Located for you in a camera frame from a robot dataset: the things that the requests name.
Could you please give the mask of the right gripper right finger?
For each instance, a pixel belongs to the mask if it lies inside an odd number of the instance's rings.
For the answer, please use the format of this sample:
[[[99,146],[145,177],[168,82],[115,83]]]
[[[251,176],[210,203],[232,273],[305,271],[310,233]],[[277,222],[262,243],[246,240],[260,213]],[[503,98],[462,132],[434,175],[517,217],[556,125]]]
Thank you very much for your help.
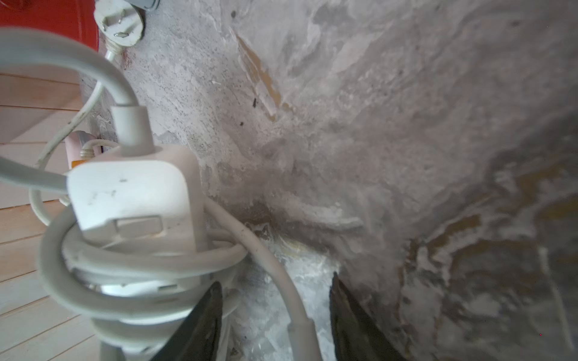
[[[404,360],[334,273],[329,292],[331,331],[338,361]]]

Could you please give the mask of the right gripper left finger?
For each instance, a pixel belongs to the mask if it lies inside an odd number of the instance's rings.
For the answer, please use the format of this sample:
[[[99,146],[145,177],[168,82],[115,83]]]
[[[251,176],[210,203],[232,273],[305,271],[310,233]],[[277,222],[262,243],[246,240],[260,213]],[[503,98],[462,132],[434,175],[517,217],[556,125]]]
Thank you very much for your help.
[[[221,338],[223,306],[223,289],[216,281],[151,361],[215,361]]]

